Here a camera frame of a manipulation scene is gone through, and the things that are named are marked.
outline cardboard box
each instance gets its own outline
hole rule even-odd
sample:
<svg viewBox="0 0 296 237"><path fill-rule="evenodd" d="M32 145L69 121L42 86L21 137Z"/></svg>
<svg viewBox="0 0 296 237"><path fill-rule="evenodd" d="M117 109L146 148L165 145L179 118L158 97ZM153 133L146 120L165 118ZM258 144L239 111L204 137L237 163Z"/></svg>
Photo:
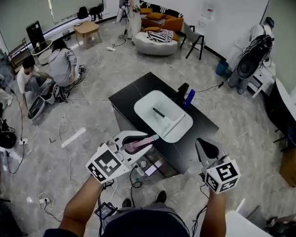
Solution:
<svg viewBox="0 0 296 237"><path fill-rule="evenodd" d="M296 148L283 152L281 176L291 186L296 186Z"/></svg>

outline gray shirt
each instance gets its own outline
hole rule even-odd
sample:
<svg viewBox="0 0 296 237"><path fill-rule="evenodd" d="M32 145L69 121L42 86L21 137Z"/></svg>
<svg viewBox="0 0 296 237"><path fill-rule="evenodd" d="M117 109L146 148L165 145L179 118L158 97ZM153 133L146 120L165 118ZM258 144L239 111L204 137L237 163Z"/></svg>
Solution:
<svg viewBox="0 0 296 237"><path fill-rule="evenodd" d="M57 85L66 87L71 84L69 76L71 67L76 67L77 57L71 49L54 50L48 58L51 76Z"/></svg>

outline white sink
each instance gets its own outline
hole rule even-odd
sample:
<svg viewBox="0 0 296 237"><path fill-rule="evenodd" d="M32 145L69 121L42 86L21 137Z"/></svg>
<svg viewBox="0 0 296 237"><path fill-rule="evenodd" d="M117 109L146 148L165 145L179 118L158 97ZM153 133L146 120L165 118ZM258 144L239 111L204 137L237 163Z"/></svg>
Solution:
<svg viewBox="0 0 296 237"><path fill-rule="evenodd" d="M158 90L138 100L134 110L159 137L168 143L179 141L193 125L191 116Z"/></svg>

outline blue trash bin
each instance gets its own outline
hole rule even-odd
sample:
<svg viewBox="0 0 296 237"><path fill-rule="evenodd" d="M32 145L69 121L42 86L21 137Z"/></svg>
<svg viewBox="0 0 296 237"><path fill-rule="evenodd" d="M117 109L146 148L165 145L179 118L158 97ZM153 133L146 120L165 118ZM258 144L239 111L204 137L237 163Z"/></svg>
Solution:
<svg viewBox="0 0 296 237"><path fill-rule="evenodd" d="M229 67L228 62L220 60L217 64L216 74L219 76L224 76L228 67Z"/></svg>

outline person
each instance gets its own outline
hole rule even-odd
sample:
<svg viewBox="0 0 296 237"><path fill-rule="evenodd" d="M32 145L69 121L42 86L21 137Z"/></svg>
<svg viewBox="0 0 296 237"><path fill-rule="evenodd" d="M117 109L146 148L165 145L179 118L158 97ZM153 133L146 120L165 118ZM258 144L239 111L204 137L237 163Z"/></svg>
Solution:
<svg viewBox="0 0 296 237"><path fill-rule="evenodd" d="M67 87L75 81L77 57L67 48L62 39L54 42L53 52L48 58L51 75L60 87Z"/></svg>
<svg viewBox="0 0 296 237"><path fill-rule="evenodd" d="M272 29L274 28L274 21L270 17L266 17L264 23L262 25L255 25L252 30L249 32L248 35L240 38L235 46L232 48L228 58L227 63L229 64L229 69L234 71L237 69L237 66L240 62L240 57L242 53L249 47L249 45L252 43L253 40L255 40L257 37L262 36L265 32L267 36L271 36L272 38L272 46L274 45L274 34L272 32ZM247 64L243 64L242 66L246 67L243 68L243 70L249 71L249 66ZM251 78L253 77L254 72L251 76L248 78L242 79L239 77L238 73L234 71L230 77L229 80L229 86L234 87L235 85L239 84L238 93L241 95L245 93L246 88L251 81Z"/></svg>
<svg viewBox="0 0 296 237"><path fill-rule="evenodd" d="M140 17L140 2L139 0L128 0L129 12L128 12L128 20L129 20L129 27L128 27L128 38L132 39L132 43L134 43L134 38L137 33L139 33L142 19Z"/></svg>
<svg viewBox="0 0 296 237"><path fill-rule="evenodd" d="M268 223L268 232L272 236L296 236L296 214L282 218L271 218Z"/></svg>
<svg viewBox="0 0 296 237"><path fill-rule="evenodd" d="M60 226L46 230L44 237L83 237L102 189L103 185L90 176L66 205ZM154 203L143 209L132 208L130 199L125 199L119 212L103 221L103 237L188 237L182 222L174 215L175 211L167 207L165 201L165 191L159 192ZM210 191L201 237L226 235L225 204L224 194Z"/></svg>
<svg viewBox="0 0 296 237"><path fill-rule="evenodd" d="M12 104L13 95L6 93L3 89L0 89L0 103L2 103L2 109Z"/></svg>
<svg viewBox="0 0 296 237"><path fill-rule="evenodd" d="M17 75L17 82L26 106L26 116L29 114L29 108L26 102L25 92L32 91L34 97L38 97L41 94L40 87L44 84L47 78L54 80L49 74L42 72L37 68L33 56L28 56L24 59L23 67Z"/></svg>

